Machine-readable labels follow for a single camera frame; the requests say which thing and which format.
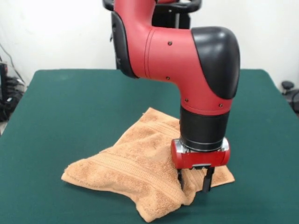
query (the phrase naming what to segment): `towel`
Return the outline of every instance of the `towel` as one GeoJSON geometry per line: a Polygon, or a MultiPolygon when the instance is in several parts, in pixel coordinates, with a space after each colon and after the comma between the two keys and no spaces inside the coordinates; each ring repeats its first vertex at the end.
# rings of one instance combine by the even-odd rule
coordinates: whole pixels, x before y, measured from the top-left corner
{"type": "MultiPolygon", "coordinates": [[[[180,136],[179,120],[149,108],[111,147],[70,164],[67,183],[129,197],[146,222],[191,205],[206,170],[183,170],[183,189],[171,160],[170,143],[180,136]]],[[[227,166],[216,167],[212,187],[234,182],[227,166]]]]}

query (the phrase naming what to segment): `white wall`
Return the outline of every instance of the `white wall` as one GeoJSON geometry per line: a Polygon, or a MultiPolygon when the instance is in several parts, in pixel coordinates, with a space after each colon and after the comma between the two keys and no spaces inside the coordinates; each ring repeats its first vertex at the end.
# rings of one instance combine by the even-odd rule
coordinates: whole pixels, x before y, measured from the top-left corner
{"type": "MultiPolygon", "coordinates": [[[[231,29],[242,68],[299,86],[298,12],[295,0],[203,0],[192,26],[231,29]]],[[[110,33],[101,0],[0,0],[0,41],[27,82],[39,69],[114,68],[110,33]]]]}

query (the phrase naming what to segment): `black cable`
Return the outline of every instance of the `black cable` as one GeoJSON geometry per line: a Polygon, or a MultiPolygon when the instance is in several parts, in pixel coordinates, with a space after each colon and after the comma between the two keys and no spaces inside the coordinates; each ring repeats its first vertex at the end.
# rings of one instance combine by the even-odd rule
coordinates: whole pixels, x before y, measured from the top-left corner
{"type": "Polygon", "coordinates": [[[294,102],[294,99],[295,97],[299,94],[299,90],[292,96],[292,108],[293,110],[295,111],[295,102],[294,102]]]}
{"type": "Polygon", "coordinates": [[[11,57],[11,55],[5,50],[5,48],[2,46],[1,43],[0,43],[0,47],[2,48],[2,50],[4,51],[4,53],[7,54],[7,56],[9,57],[11,66],[13,67],[14,71],[17,73],[18,77],[22,80],[23,83],[25,83],[24,80],[23,80],[23,78],[22,78],[21,75],[18,73],[17,69],[15,68],[15,66],[14,66],[14,62],[13,62],[13,58],[11,57]]]}

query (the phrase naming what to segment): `red robot arm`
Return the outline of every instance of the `red robot arm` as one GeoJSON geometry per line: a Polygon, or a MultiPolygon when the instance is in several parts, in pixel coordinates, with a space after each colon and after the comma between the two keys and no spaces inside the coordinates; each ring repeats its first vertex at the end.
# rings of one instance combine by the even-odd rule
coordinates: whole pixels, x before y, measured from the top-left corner
{"type": "Polygon", "coordinates": [[[234,34],[222,27],[192,29],[151,25],[156,0],[115,0],[112,12],[118,68],[131,78],[175,84],[181,94],[181,137],[171,143],[177,169],[226,165],[225,132],[235,97],[240,53],[234,34]]]}

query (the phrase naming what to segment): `table surface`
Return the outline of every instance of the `table surface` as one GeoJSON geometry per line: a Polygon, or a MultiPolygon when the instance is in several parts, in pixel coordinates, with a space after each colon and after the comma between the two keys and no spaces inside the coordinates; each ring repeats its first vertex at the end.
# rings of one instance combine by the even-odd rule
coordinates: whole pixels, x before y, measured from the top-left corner
{"type": "MultiPolygon", "coordinates": [[[[125,196],[60,180],[113,145],[148,107],[179,116],[168,83],[115,70],[38,71],[0,138],[0,223],[144,223],[125,196]]],[[[242,70],[227,137],[236,181],[154,223],[297,223],[299,121],[263,70],[242,70]]]]}

